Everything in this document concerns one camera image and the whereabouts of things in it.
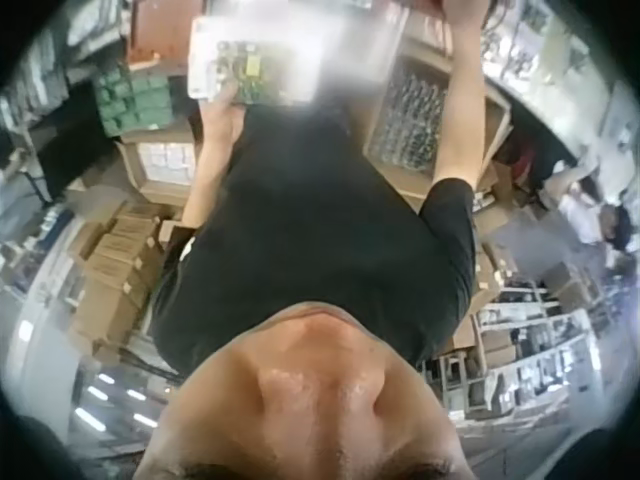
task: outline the green circuit board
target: green circuit board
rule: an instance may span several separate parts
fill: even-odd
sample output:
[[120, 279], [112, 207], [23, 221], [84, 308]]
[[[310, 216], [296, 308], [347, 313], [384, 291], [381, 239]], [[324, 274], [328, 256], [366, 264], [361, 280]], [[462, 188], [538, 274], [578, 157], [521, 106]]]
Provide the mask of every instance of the green circuit board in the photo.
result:
[[220, 42], [215, 62], [218, 89], [238, 82], [236, 101], [277, 105], [285, 103], [282, 84], [290, 52], [281, 45], [250, 42]]

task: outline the white shelf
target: white shelf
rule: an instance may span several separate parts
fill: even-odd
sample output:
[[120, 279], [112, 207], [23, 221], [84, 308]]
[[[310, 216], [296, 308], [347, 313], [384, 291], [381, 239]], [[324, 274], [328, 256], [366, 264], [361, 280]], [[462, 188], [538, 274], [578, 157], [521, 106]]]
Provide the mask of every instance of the white shelf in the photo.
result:
[[535, 293], [536, 290], [538, 293], [547, 293], [546, 288], [526, 288], [526, 287], [504, 287], [502, 292], [506, 293]]
[[543, 302], [542, 304], [539, 302], [499, 302], [499, 303], [487, 303], [484, 309], [494, 309], [499, 310], [501, 308], [527, 308], [527, 307], [542, 307], [542, 308], [552, 308], [559, 307], [560, 302]]
[[[544, 352], [540, 352], [540, 353], [536, 353], [535, 355], [531, 355], [530, 357], [527, 358], [521, 358], [520, 360], [517, 360], [513, 363], [509, 363], [507, 365], [504, 365], [502, 367], [496, 367], [496, 368], [490, 368], [487, 371], [487, 375], [489, 373], [494, 373], [496, 375], [500, 374], [500, 373], [505, 373], [508, 372], [510, 370], [515, 370], [521, 367], [524, 367], [526, 365], [528, 365], [529, 363], [535, 363], [538, 360], [540, 360], [541, 358], [545, 358], [545, 357], [549, 357], [551, 355], [556, 355], [557, 353], [561, 352], [562, 350], [569, 348], [571, 345], [573, 345], [574, 343], [577, 343], [581, 340], [586, 339], [587, 334], [586, 333], [581, 333], [578, 336], [571, 338], [569, 340], [566, 340], [558, 345], [556, 345], [553, 348], [550, 348], [549, 350], [545, 350]], [[476, 382], [481, 382], [482, 380], [484, 380], [486, 378], [485, 377], [480, 377], [480, 378], [475, 378], [473, 380], [469, 380], [468, 383], [476, 383]]]
[[557, 322], [559, 320], [567, 320], [570, 316], [570, 314], [563, 314], [554, 315], [553, 317], [536, 318], [534, 320], [526, 320], [523, 322], [490, 323], [486, 325], [480, 325], [480, 331], [487, 332], [492, 330], [510, 330], [512, 328], [526, 328], [533, 327], [535, 325], [552, 324], [553, 322]]

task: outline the black t-shirt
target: black t-shirt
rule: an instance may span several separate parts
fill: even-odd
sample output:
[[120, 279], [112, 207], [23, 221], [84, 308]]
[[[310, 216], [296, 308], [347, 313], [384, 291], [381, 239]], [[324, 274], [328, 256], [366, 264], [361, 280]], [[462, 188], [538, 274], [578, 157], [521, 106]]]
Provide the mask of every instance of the black t-shirt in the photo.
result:
[[443, 180], [416, 215], [336, 123], [253, 109], [211, 218], [182, 261], [185, 239], [169, 253], [158, 351], [187, 375], [283, 308], [321, 301], [415, 365], [469, 305], [472, 200], [466, 182]]

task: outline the ceiling light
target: ceiling light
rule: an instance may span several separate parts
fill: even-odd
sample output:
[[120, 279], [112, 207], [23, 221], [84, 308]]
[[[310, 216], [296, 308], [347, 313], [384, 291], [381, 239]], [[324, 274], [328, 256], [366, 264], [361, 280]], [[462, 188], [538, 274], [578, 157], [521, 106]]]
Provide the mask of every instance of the ceiling light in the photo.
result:
[[127, 395], [135, 398], [136, 400], [140, 400], [141, 402], [144, 402], [147, 399], [146, 396], [142, 395], [140, 392], [136, 392], [135, 390], [127, 390]]
[[102, 380], [104, 383], [108, 383], [109, 385], [113, 385], [114, 383], [116, 383], [116, 381], [113, 378], [111, 378], [109, 375], [105, 375], [104, 373], [101, 373], [100, 375], [98, 375], [98, 378]]
[[31, 335], [33, 334], [33, 323], [23, 320], [20, 322], [20, 327], [18, 327], [18, 338], [23, 342], [28, 342], [31, 340]]
[[145, 425], [151, 428], [156, 428], [158, 426], [158, 422], [151, 420], [150, 418], [147, 418], [144, 415], [140, 415], [139, 413], [134, 414], [133, 419], [140, 423], [144, 423]]
[[104, 426], [104, 423], [99, 421], [96, 417], [91, 415], [85, 409], [76, 408], [75, 413], [78, 417], [80, 417], [82, 420], [87, 422], [89, 425], [91, 425], [93, 428], [95, 428], [99, 432], [104, 432], [107, 429], [107, 427]]
[[102, 390], [98, 390], [96, 387], [87, 388], [87, 392], [89, 392], [94, 397], [99, 398], [100, 400], [109, 400], [109, 396]]

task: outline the green box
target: green box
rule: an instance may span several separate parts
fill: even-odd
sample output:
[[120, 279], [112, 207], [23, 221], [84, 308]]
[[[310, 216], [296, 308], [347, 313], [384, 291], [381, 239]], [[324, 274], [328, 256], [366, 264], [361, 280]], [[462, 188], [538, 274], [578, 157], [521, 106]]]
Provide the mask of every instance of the green box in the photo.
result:
[[131, 84], [129, 81], [123, 80], [113, 85], [113, 93], [115, 93], [117, 97], [123, 98], [131, 96], [133, 94], [133, 90], [131, 90]]
[[159, 75], [149, 75], [149, 87], [151, 88], [160, 88], [160, 87], [168, 87], [169, 79], [167, 77], [162, 77]]
[[118, 120], [120, 122], [120, 128], [124, 131], [134, 130], [140, 126], [138, 115], [136, 115], [135, 112], [127, 112], [121, 115]]
[[102, 126], [108, 137], [115, 137], [120, 134], [120, 126], [115, 120], [103, 120]]
[[163, 88], [139, 93], [134, 97], [136, 109], [168, 108], [171, 106], [169, 92]]
[[131, 89], [133, 90], [133, 93], [144, 92], [149, 90], [149, 88], [149, 79], [146, 76], [139, 76], [131, 79]]
[[113, 69], [103, 77], [105, 84], [116, 83], [122, 79], [122, 72], [119, 68]]
[[173, 123], [173, 111], [170, 108], [153, 108], [139, 112], [140, 122], [146, 127], [157, 125], [164, 127]]
[[124, 103], [124, 101], [118, 100], [117, 102], [111, 102], [106, 105], [101, 105], [99, 107], [99, 110], [102, 118], [110, 119], [125, 113], [127, 111], [127, 105]]
[[96, 96], [98, 97], [98, 103], [109, 103], [113, 98], [111, 92], [107, 88], [96, 89]]

